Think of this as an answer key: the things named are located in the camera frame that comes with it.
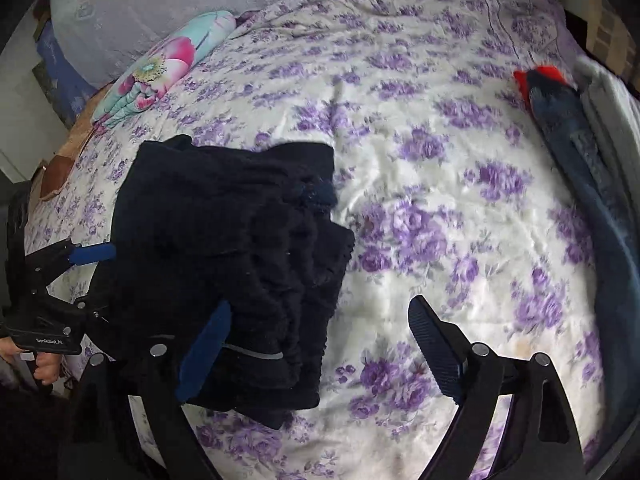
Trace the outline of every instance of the red fabric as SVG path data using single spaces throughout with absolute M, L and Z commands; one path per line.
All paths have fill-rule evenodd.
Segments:
M 536 72 L 540 72 L 543 76 L 548 77 L 549 79 L 553 79 L 554 81 L 558 81 L 560 83 L 564 83 L 568 85 L 567 81 L 562 76 L 562 73 L 555 66 L 538 66 L 535 68 Z M 522 70 L 516 70 L 513 73 L 514 78 L 518 82 L 518 89 L 522 94 L 524 102 L 527 104 L 527 109 L 531 110 L 531 103 L 529 102 L 529 85 L 527 83 L 527 72 L 523 72 Z

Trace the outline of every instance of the person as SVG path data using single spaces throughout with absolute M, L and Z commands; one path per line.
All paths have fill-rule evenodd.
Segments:
M 12 363 L 15 357 L 22 352 L 25 350 L 18 348 L 10 337 L 0 338 L 0 357 L 8 363 Z M 42 381 L 45 386 L 55 383 L 60 377 L 61 362 L 62 355 L 39 352 L 36 357 L 37 368 L 33 377 Z

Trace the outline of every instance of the metal bolt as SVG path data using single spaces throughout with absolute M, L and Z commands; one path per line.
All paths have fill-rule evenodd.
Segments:
M 536 362 L 540 366 L 549 366 L 551 364 L 551 359 L 549 358 L 548 355 L 539 353 L 539 354 L 536 354 Z
M 474 354 L 479 355 L 480 357 L 486 357 L 490 352 L 489 347 L 484 343 L 475 343 L 471 349 Z
M 163 345 L 162 343 L 155 344 L 151 347 L 151 350 L 149 350 L 149 353 L 153 357 L 163 356 L 164 354 L 166 354 L 166 345 Z
M 101 365 L 104 362 L 104 354 L 94 354 L 89 359 L 89 364 L 91 366 Z

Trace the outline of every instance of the white bedsheet with purple flowers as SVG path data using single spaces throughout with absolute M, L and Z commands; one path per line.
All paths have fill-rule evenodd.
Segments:
M 415 294 L 499 354 L 548 352 L 588 455 L 602 410 L 590 235 L 511 76 L 543 62 L 567 72 L 572 41 L 548 0 L 282 0 L 150 110 L 94 137 L 63 192 L 38 206 L 26 248 L 108 240 L 143 140 L 329 143 L 334 220 L 354 230 L 356 248 L 329 327 L 321 404 L 281 431 L 186 406 L 222 475 L 417 478 L 455 406 L 408 328 Z M 73 269 L 52 292 L 77 297 L 91 275 Z M 84 345 L 68 360 L 76 376 L 96 350 Z M 500 403 L 475 479 L 487 474 L 505 414 Z

